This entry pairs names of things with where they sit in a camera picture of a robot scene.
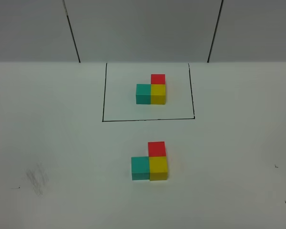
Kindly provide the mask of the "template green block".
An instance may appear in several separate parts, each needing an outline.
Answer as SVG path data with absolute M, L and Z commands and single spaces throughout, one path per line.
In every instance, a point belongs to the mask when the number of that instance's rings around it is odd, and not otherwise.
M 151 104 L 151 85 L 136 85 L 136 104 Z

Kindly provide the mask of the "template yellow block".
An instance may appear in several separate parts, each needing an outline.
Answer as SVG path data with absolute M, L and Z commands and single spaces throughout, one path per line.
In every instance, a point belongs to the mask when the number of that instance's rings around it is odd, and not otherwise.
M 151 104 L 166 104 L 165 84 L 151 84 Z

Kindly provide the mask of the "template red block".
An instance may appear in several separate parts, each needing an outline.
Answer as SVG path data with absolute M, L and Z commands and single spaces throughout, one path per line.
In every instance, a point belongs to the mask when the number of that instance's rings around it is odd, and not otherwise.
M 151 84 L 166 84 L 165 74 L 151 74 Z

